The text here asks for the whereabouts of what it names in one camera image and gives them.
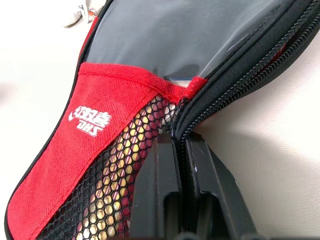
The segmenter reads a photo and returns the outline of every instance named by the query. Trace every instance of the white logo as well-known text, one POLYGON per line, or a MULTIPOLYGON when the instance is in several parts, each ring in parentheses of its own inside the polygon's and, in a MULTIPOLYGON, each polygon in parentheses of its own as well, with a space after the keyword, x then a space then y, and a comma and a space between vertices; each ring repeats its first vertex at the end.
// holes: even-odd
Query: white logo
POLYGON ((74 112, 71 112, 68 120, 79 119, 77 129, 95 137, 98 131, 102 131, 109 123, 111 116, 107 112, 101 112, 90 107, 79 106, 74 112))

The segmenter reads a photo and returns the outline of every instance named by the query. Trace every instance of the bag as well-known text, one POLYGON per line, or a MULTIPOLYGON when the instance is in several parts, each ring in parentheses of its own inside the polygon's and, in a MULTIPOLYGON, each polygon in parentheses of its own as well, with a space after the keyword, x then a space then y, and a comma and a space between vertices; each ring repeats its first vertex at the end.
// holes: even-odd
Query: bag
POLYGON ((63 114, 9 200, 7 239, 130 236, 135 179, 161 133, 187 201, 188 135, 279 76, 319 21, 319 0, 108 0, 63 114))

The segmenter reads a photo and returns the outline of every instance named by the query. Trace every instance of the black zipper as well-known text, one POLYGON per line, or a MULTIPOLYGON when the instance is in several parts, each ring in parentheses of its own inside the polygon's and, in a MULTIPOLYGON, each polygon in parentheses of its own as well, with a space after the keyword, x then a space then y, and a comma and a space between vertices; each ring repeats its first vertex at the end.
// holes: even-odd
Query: black zipper
MULTIPOLYGON (((180 162, 180 175, 182 176, 182 189, 187 187, 186 170, 184 161, 186 159, 185 150, 185 139, 192 132, 192 130, 202 121, 206 120, 213 114, 222 110, 235 100, 239 99, 245 95, 248 91, 252 90, 257 84, 261 83, 268 75, 270 75, 274 70, 280 68, 294 53, 295 51, 303 45, 307 39, 313 34, 317 26, 320 23, 320 13, 318 13, 313 21, 305 28, 302 34, 292 43, 290 46, 286 46, 288 42, 293 38, 293 36, 300 30, 306 20, 310 17, 310 13, 315 11, 318 1, 314 0, 297 22, 292 26, 292 28, 285 34, 285 36, 272 48, 271 51, 257 64, 255 65, 244 77, 239 79, 229 90, 227 90, 221 97, 218 98, 212 105, 210 105, 205 111, 203 111, 184 131, 181 138, 175 139, 176 149, 181 159, 180 162), (285 47, 284 52, 275 60, 273 58, 285 47)), ((190 230, 190 221, 188 220, 188 213, 186 213, 185 230, 190 230)))

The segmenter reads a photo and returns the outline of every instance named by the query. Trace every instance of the black mesh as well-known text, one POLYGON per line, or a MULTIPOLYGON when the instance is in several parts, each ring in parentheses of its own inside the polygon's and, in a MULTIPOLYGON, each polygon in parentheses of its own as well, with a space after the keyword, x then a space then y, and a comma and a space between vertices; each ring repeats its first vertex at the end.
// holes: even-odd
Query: black mesh
POLYGON ((153 139, 170 128, 176 106, 155 97, 94 160, 37 240, 128 236, 135 178, 153 139))

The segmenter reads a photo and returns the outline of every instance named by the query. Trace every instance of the red fabric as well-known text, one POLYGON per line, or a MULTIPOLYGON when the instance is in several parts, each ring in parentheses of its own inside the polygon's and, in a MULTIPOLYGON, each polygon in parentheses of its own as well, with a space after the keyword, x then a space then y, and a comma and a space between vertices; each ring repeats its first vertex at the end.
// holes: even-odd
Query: red fabric
POLYGON ((37 237, 96 156, 152 98, 161 94, 178 103, 182 97, 193 96, 205 82, 195 77, 190 88, 183 88, 138 67, 83 63, 59 127, 8 205, 13 239, 37 237), (79 106, 108 112, 109 124, 95 137, 77 129, 79 121, 69 116, 79 106))
POLYGON ((96 17, 93 19, 93 22, 92 22, 92 24, 91 24, 91 27, 90 27, 90 29, 89 29, 89 32, 88 32, 88 34, 86 35, 85 40, 84 40, 84 42, 83 42, 83 44, 82 44, 79 57, 80 57, 80 55, 82 54, 82 52, 83 52, 83 50, 84 50, 84 48, 85 48, 85 45, 86 45, 86 43, 88 42, 88 39, 89 39, 90 35, 92 34, 92 32, 93 32, 96 24, 97 24, 97 21, 98 21, 98 17, 96 16, 96 17))

